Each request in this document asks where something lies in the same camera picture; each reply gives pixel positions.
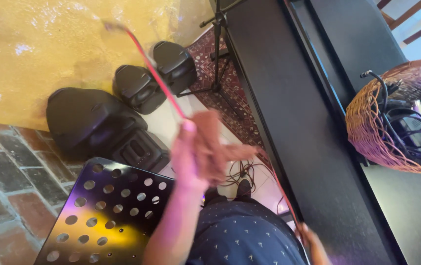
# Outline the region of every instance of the yellow wall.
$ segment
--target yellow wall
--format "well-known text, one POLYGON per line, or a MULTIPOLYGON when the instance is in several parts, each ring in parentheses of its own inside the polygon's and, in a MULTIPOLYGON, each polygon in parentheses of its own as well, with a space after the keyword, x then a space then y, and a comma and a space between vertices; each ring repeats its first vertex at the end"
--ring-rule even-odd
POLYGON ((126 35, 144 48, 159 40, 190 45, 212 16, 208 0, 0 0, 0 123, 47 130, 48 96, 62 87, 111 91, 115 69, 143 65, 126 35))

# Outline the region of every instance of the tile floor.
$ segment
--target tile floor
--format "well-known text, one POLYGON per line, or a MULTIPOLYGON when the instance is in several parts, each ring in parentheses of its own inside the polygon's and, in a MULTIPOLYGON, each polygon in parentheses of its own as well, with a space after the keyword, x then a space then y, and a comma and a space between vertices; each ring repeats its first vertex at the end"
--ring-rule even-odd
MULTIPOLYGON (((190 116, 193 112, 206 109, 193 95, 176 98, 176 100, 187 116, 190 116)), ((148 123, 148 131, 157 135, 168 147, 171 146, 172 140, 178 132, 178 124, 181 118, 174 111, 169 101, 165 101, 156 111, 143 117, 148 123)), ((241 143, 241 141, 223 124, 221 141, 224 143, 241 143)), ((261 161, 258 158, 255 158, 255 164, 257 163, 261 163, 261 161)), ((254 171, 256 190, 251 195, 252 198, 271 209, 274 213, 287 212, 288 207, 284 201, 279 204, 278 208, 278 202, 282 198, 282 195, 276 181, 272 178, 271 173, 264 166, 255 166, 254 171)), ((171 169, 171 165, 165 167, 160 174, 174 178, 174 172, 171 169)), ((221 195, 225 195, 229 198, 235 197, 237 184, 228 187, 219 186, 218 191, 221 195)))

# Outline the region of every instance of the red patterned rug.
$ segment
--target red patterned rug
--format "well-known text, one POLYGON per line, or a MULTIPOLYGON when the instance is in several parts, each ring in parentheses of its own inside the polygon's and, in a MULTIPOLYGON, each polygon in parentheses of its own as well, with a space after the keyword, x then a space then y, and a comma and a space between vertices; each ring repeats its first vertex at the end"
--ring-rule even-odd
MULTIPOLYGON (((209 88, 214 81, 215 64, 210 59, 210 54, 215 51, 214 31, 207 31, 195 43, 187 47, 187 50, 194 58, 197 68, 197 81, 189 88, 191 91, 209 88)), ((220 39, 220 49, 226 48, 224 40, 220 39)), ((222 69, 225 59, 219 61, 219 67, 222 69)), ((227 66, 222 81, 220 82, 222 91, 225 93, 235 111, 243 116, 243 120, 239 119, 227 104, 224 98, 218 93, 197 93, 195 94, 199 101, 207 108, 219 109, 222 112, 222 121, 227 128, 238 137, 240 141, 249 145, 260 146, 263 150, 265 146, 256 127, 255 119, 248 106, 243 88, 238 81, 237 72, 233 66, 233 62, 227 66)), ((258 158, 270 167, 266 154, 258 154, 258 158)))

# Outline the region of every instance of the speaker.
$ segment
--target speaker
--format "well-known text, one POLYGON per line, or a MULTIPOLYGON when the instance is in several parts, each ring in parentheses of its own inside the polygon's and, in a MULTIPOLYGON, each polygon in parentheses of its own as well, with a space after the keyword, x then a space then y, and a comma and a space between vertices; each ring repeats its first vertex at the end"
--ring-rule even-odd
POLYGON ((169 149, 153 133, 136 129, 118 144, 112 160, 153 173, 169 163, 169 149))
POLYGON ((149 70, 139 66, 123 65, 116 70, 113 93, 127 106, 145 115, 166 100, 165 93, 149 70))
POLYGON ((183 92, 196 81, 194 59, 183 46, 162 40, 153 48, 153 58, 173 94, 183 92))
POLYGON ((55 143, 77 159, 108 158, 125 136, 148 128, 136 111, 102 90, 59 89, 50 95, 46 114, 55 143))

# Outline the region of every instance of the black table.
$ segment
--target black table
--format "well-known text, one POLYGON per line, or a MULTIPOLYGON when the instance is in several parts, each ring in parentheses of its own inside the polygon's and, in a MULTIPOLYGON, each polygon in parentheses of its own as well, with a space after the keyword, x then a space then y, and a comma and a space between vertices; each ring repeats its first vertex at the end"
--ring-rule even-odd
POLYGON ((421 174, 363 168, 346 140, 344 108, 369 81, 360 73, 406 61, 374 3, 247 0, 227 19, 231 58, 296 217, 334 264, 421 264, 421 174))

